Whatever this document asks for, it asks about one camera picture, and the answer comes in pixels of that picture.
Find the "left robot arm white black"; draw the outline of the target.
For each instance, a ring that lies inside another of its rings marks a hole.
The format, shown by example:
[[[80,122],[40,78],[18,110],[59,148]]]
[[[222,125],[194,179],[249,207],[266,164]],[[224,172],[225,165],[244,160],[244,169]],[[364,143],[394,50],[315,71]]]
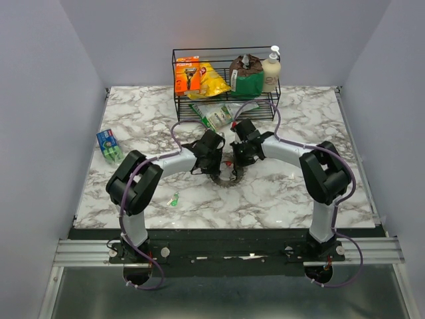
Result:
[[[150,204],[155,190],[164,177],[177,173],[193,173],[218,176],[225,138],[212,130],[174,152],[147,157],[131,151],[107,182],[106,191],[111,202],[120,209],[124,254],[134,263],[147,256],[146,242],[149,239],[145,226],[144,211]]]

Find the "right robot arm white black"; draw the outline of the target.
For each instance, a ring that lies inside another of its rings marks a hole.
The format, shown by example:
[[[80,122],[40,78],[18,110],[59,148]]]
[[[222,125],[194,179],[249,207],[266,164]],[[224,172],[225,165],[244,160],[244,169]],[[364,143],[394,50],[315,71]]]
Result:
[[[275,133],[261,134],[249,119],[233,122],[235,139],[230,144],[234,168],[238,170],[271,158],[301,169],[308,194],[313,199],[313,220],[306,235],[303,252],[318,261],[335,250],[337,201],[354,181],[352,171],[331,142],[317,146],[284,142]]]

